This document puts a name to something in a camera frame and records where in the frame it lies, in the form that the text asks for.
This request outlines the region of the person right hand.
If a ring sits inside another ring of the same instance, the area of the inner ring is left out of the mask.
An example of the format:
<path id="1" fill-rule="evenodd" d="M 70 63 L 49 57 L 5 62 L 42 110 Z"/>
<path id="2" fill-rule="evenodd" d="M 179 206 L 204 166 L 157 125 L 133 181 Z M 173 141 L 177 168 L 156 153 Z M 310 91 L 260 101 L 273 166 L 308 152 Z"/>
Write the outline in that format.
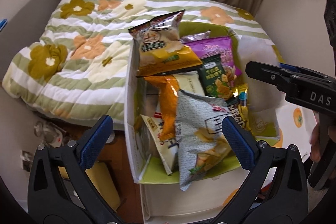
<path id="1" fill-rule="evenodd" d="M 319 150 L 319 123 L 315 125 L 310 138 L 310 159 L 313 162 L 319 162 L 321 158 L 320 150 Z"/>

